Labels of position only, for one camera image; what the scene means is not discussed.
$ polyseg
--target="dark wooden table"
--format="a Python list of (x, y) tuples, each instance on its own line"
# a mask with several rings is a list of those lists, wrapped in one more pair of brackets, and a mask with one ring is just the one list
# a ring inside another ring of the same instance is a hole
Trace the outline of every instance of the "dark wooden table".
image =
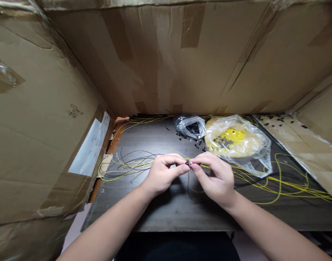
[[(189, 158), (202, 153), (204, 143), (200, 149), (195, 147), (195, 141), (188, 139), (179, 140), (176, 135), (173, 121), (171, 118), (153, 123), (138, 124), (127, 129), (119, 142), (113, 160), (117, 161), (117, 155), (121, 157), (127, 153), (144, 150), (155, 154), (167, 154), (174, 152), (174, 149)], [(272, 142), (271, 158), (276, 153), (285, 151), (276, 143)], [(124, 158), (125, 161), (138, 157), (143, 157), (146, 152), (134, 152)], [(279, 156), (281, 162), (288, 163), (296, 169), (305, 172), (291, 157)], [(118, 165), (110, 164), (109, 171), (116, 170)], [(298, 173), (292, 168), (281, 165), (282, 171), (298, 177)], [(147, 171), (138, 176), (132, 183), (131, 180), (136, 174), (122, 177), (113, 182), (106, 182), (100, 185), (96, 198), (93, 201), (89, 214), (83, 225), (82, 230), (98, 219), (116, 202), (126, 196), (131, 190), (140, 185), (145, 179)], [(136, 231), (234, 231), (240, 229), (234, 219), (221, 209), (216, 203), (211, 201), (205, 193), (195, 193), (201, 190), (194, 173), (182, 175), (174, 180), (171, 187), (163, 194), (156, 197), (146, 212), (138, 222)], [(297, 183), (295, 178), (283, 177), (284, 181)], [(315, 182), (311, 181), (311, 188), (322, 190)], [(270, 202), (276, 198), (273, 194), (254, 186), (237, 188), (242, 195), (253, 202)], [(300, 199), (294, 197), (281, 196), (278, 201), (269, 205), (261, 205), (264, 209), (280, 218), (297, 230), (303, 231), (332, 231), (332, 204), (321, 199)]]

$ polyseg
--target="fingernail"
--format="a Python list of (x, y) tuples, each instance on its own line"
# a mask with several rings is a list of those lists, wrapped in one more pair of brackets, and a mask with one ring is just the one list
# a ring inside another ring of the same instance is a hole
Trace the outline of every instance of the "fingernail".
[(187, 165), (183, 165), (182, 169), (184, 172), (188, 172), (190, 170), (190, 168)]
[(199, 167), (200, 167), (200, 166), (197, 165), (197, 164), (195, 164), (195, 163), (191, 164), (191, 168), (192, 168), (193, 170), (198, 170)]

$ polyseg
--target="person's left hand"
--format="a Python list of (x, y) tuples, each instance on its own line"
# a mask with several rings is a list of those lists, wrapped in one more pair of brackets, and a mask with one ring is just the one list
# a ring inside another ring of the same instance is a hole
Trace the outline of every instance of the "person's left hand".
[[(140, 186), (152, 193), (153, 196), (165, 192), (175, 178), (190, 171), (185, 162), (186, 160), (177, 153), (157, 156), (151, 165), (148, 176)], [(170, 169), (174, 163), (177, 167)]]

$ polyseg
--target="forearm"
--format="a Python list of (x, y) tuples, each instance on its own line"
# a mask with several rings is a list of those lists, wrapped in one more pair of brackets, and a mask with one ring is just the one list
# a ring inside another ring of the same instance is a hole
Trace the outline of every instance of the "forearm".
[(286, 223), (238, 192), (236, 196), (235, 204), (224, 209), (270, 260), (332, 260)]
[(90, 225), (58, 260), (112, 260), (153, 198), (137, 187)]

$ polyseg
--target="paper sheet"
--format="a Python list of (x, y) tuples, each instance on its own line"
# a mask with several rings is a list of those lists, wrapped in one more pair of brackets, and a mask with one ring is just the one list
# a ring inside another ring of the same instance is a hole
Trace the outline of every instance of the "paper sheet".
[(69, 168), (70, 173), (92, 176), (108, 130), (110, 116), (104, 112), (103, 120), (95, 119), (78, 154)]

